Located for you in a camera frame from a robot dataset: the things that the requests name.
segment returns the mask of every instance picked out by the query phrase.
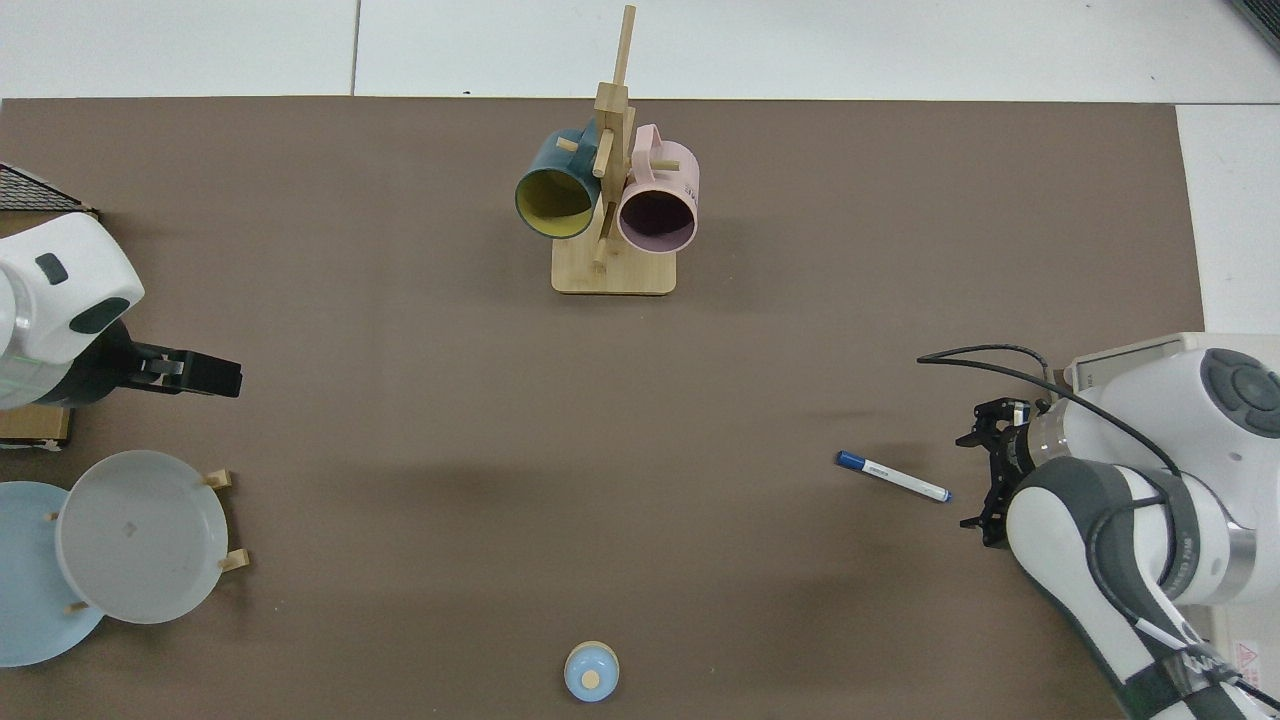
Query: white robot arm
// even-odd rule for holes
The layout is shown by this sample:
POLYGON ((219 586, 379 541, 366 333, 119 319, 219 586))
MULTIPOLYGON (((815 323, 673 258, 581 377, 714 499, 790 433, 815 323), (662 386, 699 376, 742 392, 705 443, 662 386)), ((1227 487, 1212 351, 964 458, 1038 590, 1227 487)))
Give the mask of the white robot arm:
POLYGON ((1268 717, 1242 688, 1271 698, 1174 601, 1244 601, 1280 585, 1280 378, 1248 355, 1196 350, 1041 410, 1030 419, 1030 404, 1011 398, 975 407, 956 443, 988 450, 992 489, 964 525, 1012 550, 1130 717, 1268 717))
POLYGON ((239 395, 239 365, 134 343, 120 315, 142 283, 86 213, 0 240, 0 410, 77 407, 116 387, 239 395))

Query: dark teal mug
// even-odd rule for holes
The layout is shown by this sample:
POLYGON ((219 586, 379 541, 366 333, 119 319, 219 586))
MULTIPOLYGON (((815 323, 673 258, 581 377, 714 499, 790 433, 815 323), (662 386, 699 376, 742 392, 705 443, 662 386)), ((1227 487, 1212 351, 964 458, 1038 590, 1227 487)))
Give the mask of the dark teal mug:
POLYGON ((573 237, 591 224, 600 197, 600 179, 591 174, 599 143, 594 118, 582 129, 559 129, 543 141, 516 184, 516 211, 525 224, 556 238, 573 237))

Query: whiteboard marker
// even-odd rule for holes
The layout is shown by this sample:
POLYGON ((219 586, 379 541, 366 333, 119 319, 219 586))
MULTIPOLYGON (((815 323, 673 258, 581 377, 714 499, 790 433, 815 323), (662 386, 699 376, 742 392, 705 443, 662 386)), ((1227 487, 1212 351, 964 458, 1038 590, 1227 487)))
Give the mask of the whiteboard marker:
POLYGON ((841 450, 836 454, 836 465, 841 468, 849 468, 850 470, 858 470, 860 473, 867 473, 868 475, 876 475, 882 480, 888 480, 895 486, 904 487, 909 491, 915 491, 924 497, 937 500, 938 502, 951 502, 951 491, 940 488, 938 486, 927 483, 920 478, 913 478, 906 473, 899 473, 892 468, 886 468, 878 462, 872 462, 865 457, 859 457, 852 452, 845 452, 841 450))

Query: mug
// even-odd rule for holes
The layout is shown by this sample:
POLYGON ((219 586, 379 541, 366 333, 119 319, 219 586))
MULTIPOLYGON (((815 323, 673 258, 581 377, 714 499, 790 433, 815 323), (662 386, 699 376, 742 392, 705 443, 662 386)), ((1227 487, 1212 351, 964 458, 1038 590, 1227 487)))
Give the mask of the mug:
POLYGON ((618 232, 645 252, 682 250, 698 233, 698 158, 641 126, 631 151, 631 183, 618 201, 618 232), (668 169, 678 163, 678 169, 668 169))
POLYGON ((516 211, 534 231, 573 237, 591 224, 600 179, 591 174, 599 146, 595 119, 582 129, 559 129, 543 141, 516 184, 516 211))

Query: white label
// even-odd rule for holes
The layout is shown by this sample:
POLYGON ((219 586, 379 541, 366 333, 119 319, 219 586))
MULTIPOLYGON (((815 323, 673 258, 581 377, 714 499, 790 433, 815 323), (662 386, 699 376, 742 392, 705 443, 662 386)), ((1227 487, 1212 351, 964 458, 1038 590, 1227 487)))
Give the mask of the white label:
POLYGON ((1235 641, 1231 646, 1231 655, 1235 660, 1235 669, 1244 675, 1244 682, 1256 687, 1262 687, 1262 657, 1258 643, 1253 641, 1235 641))

